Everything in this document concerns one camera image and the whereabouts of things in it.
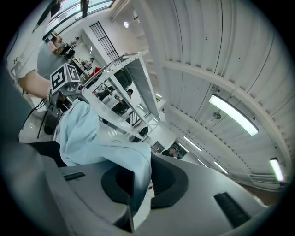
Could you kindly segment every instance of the black window grille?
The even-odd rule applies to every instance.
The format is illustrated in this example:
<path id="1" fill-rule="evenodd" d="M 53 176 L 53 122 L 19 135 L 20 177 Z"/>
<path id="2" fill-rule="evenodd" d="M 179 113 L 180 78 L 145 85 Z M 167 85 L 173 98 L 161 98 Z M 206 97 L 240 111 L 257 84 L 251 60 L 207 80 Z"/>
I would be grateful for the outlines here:
<path id="1" fill-rule="evenodd" d="M 110 41 L 109 37 L 106 35 L 106 32 L 102 28 L 99 22 L 90 26 L 92 31 L 94 32 L 95 36 L 97 37 L 98 41 L 101 43 L 102 47 L 106 51 L 107 55 L 110 57 L 112 61 L 119 57 L 116 49 L 114 48 L 112 42 Z M 116 61 L 114 64 L 118 65 L 121 63 L 121 60 Z"/>

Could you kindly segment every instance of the black slot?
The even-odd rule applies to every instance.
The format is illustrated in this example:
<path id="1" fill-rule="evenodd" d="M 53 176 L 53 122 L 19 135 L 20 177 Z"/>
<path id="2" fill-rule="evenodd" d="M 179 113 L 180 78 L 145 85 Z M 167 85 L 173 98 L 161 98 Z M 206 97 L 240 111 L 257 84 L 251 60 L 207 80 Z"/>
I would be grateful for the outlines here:
<path id="1" fill-rule="evenodd" d="M 73 173 L 73 174 L 64 175 L 64 178 L 65 178 L 66 181 L 70 181 L 70 180 L 73 180 L 73 179 L 81 178 L 83 176 L 85 176 L 84 173 L 77 172 L 77 173 Z"/>
<path id="2" fill-rule="evenodd" d="M 217 194 L 214 198 L 234 228 L 250 220 L 245 211 L 227 193 Z"/>

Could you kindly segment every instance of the white ceiling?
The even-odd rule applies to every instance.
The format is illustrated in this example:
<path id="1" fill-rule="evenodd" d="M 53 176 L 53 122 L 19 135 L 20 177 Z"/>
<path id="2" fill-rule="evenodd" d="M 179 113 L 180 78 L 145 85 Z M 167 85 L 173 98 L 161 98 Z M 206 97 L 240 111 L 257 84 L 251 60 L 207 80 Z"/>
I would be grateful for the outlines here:
<path id="1" fill-rule="evenodd" d="M 216 160 L 242 183 L 253 184 L 252 174 L 273 175 L 269 159 L 274 157 L 290 173 L 294 65 L 263 15 L 237 0 L 131 2 L 167 101 L 166 121 L 178 140 L 206 165 L 219 171 Z M 222 112 L 214 119 L 218 109 L 209 103 L 212 93 L 242 111 L 259 133 L 250 136 Z"/>
<path id="2" fill-rule="evenodd" d="M 114 22 L 116 22 L 119 25 L 123 25 L 125 21 L 129 22 L 129 27 L 127 29 L 129 31 L 129 35 L 130 37 L 134 37 L 133 42 L 136 44 L 136 48 L 141 48 L 141 50 L 143 51 L 144 49 L 148 48 L 148 42 L 142 29 L 141 22 L 139 20 L 133 20 L 133 18 L 136 15 L 137 13 L 134 10 L 134 7 L 130 2 L 128 2 L 116 16 Z M 157 73 L 155 72 L 153 64 L 151 63 L 152 57 L 150 53 L 144 55 L 143 59 L 149 72 L 150 81 L 152 83 L 153 89 L 156 93 L 160 93 L 159 83 L 157 80 Z"/>

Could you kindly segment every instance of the ceiling spotlight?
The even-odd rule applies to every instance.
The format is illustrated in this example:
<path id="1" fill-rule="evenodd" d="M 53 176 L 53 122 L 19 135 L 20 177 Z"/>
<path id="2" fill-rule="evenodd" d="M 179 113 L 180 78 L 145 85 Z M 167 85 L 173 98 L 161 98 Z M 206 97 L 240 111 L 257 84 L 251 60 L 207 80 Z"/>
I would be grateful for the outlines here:
<path id="1" fill-rule="evenodd" d="M 213 113 L 213 117 L 217 120 L 220 120 L 221 119 L 221 115 L 218 113 L 218 112 L 214 112 Z"/>
<path id="2" fill-rule="evenodd" d="M 179 146 L 181 146 L 187 153 L 189 153 L 189 151 L 183 146 L 183 145 L 181 145 L 180 143 L 178 143 L 179 144 Z"/>
<path id="3" fill-rule="evenodd" d="M 208 166 L 206 166 L 200 159 L 198 159 L 199 162 L 201 162 L 205 167 L 208 168 Z"/>
<path id="4" fill-rule="evenodd" d="M 258 128 L 254 125 L 254 123 L 252 123 L 242 112 L 226 100 L 216 94 L 212 94 L 209 102 L 237 121 L 251 136 L 258 133 Z"/>
<path id="5" fill-rule="evenodd" d="M 225 173 L 225 174 L 228 174 L 228 172 L 220 165 L 218 164 L 217 161 L 214 161 L 214 163 Z"/>
<path id="6" fill-rule="evenodd" d="M 196 149 L 198 149 L 200 152 L 202 151 L 202 149 L 200 149 L 197 145 L 195 145 L 191 140 L 189 140 L 186 136 L 184 136 L 184 139 L 186 141 L 188 141 L 191 145 L 193 145 Z"/>
<path id="7" fill-rule="evenodd" d="M 269 162 L 271 163 L 271 166 L 272 166 L 273 170 L 275 171 L 277 180 L 279 182 L 284 181 L 283 173 L 282 173 L 282 170 L 281 170 L 281 167 L 280 167 L 280 164 L 279 164 L 277 158 L 271 158 L 269 160 Z"/>

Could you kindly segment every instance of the person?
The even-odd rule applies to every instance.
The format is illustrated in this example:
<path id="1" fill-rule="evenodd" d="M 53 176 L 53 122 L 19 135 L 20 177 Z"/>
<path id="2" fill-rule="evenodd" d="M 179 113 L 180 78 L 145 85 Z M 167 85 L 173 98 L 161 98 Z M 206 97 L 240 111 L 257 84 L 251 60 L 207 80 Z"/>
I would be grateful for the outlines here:
<path id="1" fill-rule="evenodd" d="M 93 69 L 93 72 L 90 74 L 90 77 L 92 77 L 94 74 L 96 74 L 96 73 L 99 72 L 100 70 L 101 70 L 100 67 L 95 67 L 95 68 Z"/>
<path id="2" fill-rule="evenodd" d="M 70 45 L 67 44 L 65 48 L 61 51 L 60 55 L 64 55 L 68 50 L 73 49 L 77 45 L 77 41 L 79 40 L 79 37 L 75 38 L 76 40 L 71 41 Z"/>
<path id="3" fill-rule="evenodd" d="M 50 81 L 37 72 L 39 45 L 50 18 L 59 9 L 59 0 L 51 1 L 50 5 L 42 2 L 18 29 L 5 56 L 7 71 L 15 86 L 39 98 L 47 98 L 50 93 Z"/>
<path id="4" fill-rule="evenodd" d="M 127 90 L 127 95 L 131 98 L 131 95 L 133 94 L 132 89 Z M 118 104 L 116 104 L 112 111 L 115 112 L 117 115 L 122 115 L 124 112 L 126 112 L 129 109 L 129 105 L 122 99 L 116 98 L 116 100 L 119 101 Z M 102 120 L 103 123 L 108 124 L 109 122 L 105 119 Z"/>
<path id="5" fill-rule="evenodd" d="M 92 62 L 94 61 L 94 58 L 93 57 L 91 57 L 90 58 L 90 61 L 88 61 L 88 62 L 86 62 L 86 63 L 82 63 L 82 65 L 84 66 L 84 68 L 86 69 L 86 70 L 89 70 L 90 68 L 91 68 L 91 66 L 92 66 Z"/>
<path id="6" fill-rule="evenodd" d="M 71 47 L 76 46 L 78 40 L 79 40 L 79 37 L 76 37 L 74 41 L 71 41 Z"/>
<path id="7" fill-rule="evenodd" d="M 170 150 L 165 150 L 162 152 L 162 155 L 168 156 L 168 157 L 176 157 L 176 149 L 174 147 L 170 148 Z"/>
<path id="8" fill-rule="evenodd" d="M 106 87 L 106 89 L 104 91 L 102 91 L 101 93 L 98 94 L 99 96 L 99 100 L 104 100 L 105 97 L 107 97 L 108 95 L 112 94 L 112 92 L 114 91 L 115 89 L 110 86 L 110 87 Z"/>

